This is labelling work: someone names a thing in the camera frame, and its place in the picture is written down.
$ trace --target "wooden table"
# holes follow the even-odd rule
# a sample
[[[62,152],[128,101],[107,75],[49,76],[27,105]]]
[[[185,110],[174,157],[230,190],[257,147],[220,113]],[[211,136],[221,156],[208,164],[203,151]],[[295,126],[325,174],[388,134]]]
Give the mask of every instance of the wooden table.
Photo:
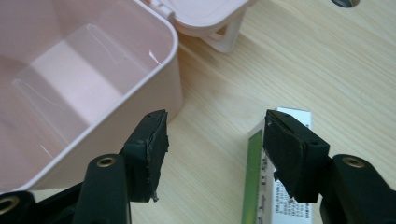
[[[133,203],[134,223],[240,223],[248,132],[277,106],[312,111],[331,156],[368,160],[396,189],[396,1],[259,0],[232,53],[180,35],[178,57],[160,200]]]

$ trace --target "white cardboard box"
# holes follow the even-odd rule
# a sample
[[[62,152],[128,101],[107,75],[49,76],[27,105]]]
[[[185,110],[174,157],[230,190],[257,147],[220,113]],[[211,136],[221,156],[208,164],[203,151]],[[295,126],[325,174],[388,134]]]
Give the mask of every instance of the white cardboard box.
[[[311,129],[311,112],[278,107]],[[247,156],[247,174],[242,224],[311,224],[312,204],[291,199],[280,181],[275,181],[276,168],[262,148],[265,119],[251,132]]]

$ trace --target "plastic container lid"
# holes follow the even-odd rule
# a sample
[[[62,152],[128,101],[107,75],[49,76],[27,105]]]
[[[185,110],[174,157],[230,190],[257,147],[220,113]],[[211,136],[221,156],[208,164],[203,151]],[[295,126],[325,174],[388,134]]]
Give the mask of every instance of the plastic container lid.
[[[247,7],[256,0],[142,0],[185,35],[221,52],[233,49]],[[226,27],[224,34],[217,31]]]

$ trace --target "product box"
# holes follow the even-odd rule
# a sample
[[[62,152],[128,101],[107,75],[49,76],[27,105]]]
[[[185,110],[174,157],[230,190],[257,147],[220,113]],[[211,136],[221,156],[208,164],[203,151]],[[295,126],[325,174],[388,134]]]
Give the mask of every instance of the product box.
[[[182,106],[175,27],[227,52],[253,2],[3,0],[0,192],[70,187],[144,115],[172,118]]]
[[[278,107],[311,129],[311,112]],[[242,224],[311,224],[312,204],[291,199],[262,148],[265,120],[254,128],[248,140],[247,172]]]

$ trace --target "metal object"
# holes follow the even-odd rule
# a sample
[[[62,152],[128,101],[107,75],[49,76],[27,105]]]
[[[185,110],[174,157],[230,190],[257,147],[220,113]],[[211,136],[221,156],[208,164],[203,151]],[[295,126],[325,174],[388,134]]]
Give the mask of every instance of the metal object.
[[[132,223],[130,202],[158,200],[156,189],[169,146],[166,119],[164,110],[147,114],[120,154],[93,159],[82,183],[42,202],[36,203],[28,191],[0,195],[0,223]]]
[[[316,203],[324,224],[396,223],[396,191],[370,162],[351,155],[328,156],[330,145],[297,119],[267,110],[263,148],[290,197]]]

